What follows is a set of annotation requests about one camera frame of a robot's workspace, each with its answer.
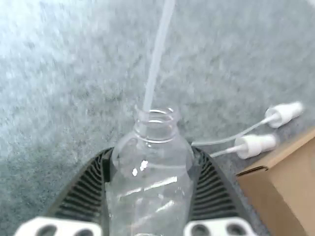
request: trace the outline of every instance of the carpet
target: carpet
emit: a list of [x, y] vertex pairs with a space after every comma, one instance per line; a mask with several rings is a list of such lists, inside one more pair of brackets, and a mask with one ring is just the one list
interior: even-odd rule
[[[132, 128], [162, 5], [0, 1], [0, 235], [43, 213], [84, 163]], [[270, 105], [299, 100], [300, 118], [255, 132], [288, 140], [314, 125], [314, 22], [304, 0], [177, 1], [155, 99], [178, 104], [189, 139], [238, 133]], [[216, 161], [266, 236], [235, 179], [260, 157]]]

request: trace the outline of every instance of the clear tubing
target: clear tubing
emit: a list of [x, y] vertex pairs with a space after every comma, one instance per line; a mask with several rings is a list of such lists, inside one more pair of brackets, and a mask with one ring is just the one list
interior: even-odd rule
[[279, 119], [279, 115], [278, 114], [273, 114], [269, 117], [266, 117], [265, 119], [263, 119], [262, 121], [252, 125], [251, 127], [245, 129], [244, 131], [238, 133], [238, 134], [235, 134], [233, 136], [230, 136], [230, 137], [227, 137], [227, 138], [224, 138], [224, 139], [220, 139], [220, 140], [208, 140], [208, 141], [194, 141], [191, 143], [192, 146], [209, 146], [209, 145], [215, 145], [215, 144], [224, 144], [224, 143], [227, 143], [227, 142], [230, 142], [238, 137], [241, 137], [249, 132], [251, 132], [252, 130], [256, 129], [257, 127], [263, 125], [263, 124], [266, 124], [272, 120], [278, 120]]
[[216, 157], [216, 156], [221, 156], [221, 155], [224, 155], [224, 154], [234, 153], [234, 152], [238, 152], [238, 151], [241, 151], [241, 150], [247, 150], [247, 149], [248, 149], [248, 147], [246, 145], [241, 144], [241, 145], [238, 145], [238, 146], [227, 148], [227, 149], [222, 150], [222, 151], [217, 151], [217, 152], [211, 153], [210, 156], [211, 157]]
[[238, 133], [238, 134], [235, 134], [233, 136], [230, 136], [230, 137], [227, 137], [227, 138], [224, 138], [224, 139], [220, 139], [220, 140], [204, 140], [204, 141], [194, 141], [191, 143], [192, 146], [207, 146], [207, 145], [215, 145], [215, 144], [224, 144], [224, 143], [227, 143], [227, 142], [230, 142], [238, 137], [241, 137], [245, 134], [247, 134], [248, 132], [251, 132], [252, 130], [256, 129], [257, 127], [261, 126], [262, 124], [264, 124], [262, 121], [252, 125], [251, 127], [245, 129], [244, 131]]
[[151, 109], [154, 88], [156, 86], [157, 75], [159, 71], [159, 66], [161, 62], [161, 57], [164, 48], [164, 42], [168, 31], [168, 26], [171, 21], [171, 17], [174, 11], [175, 0], [165, 0], [162, 17], [159, 22], [159, 27], [157, 31], [157, 37], [155, 41], [155, 46], [152, 54], [152, 61], [149, 70], [148, 81], [146, 85], [146, 92], [143, 102], [143, 110], [149, 111]]

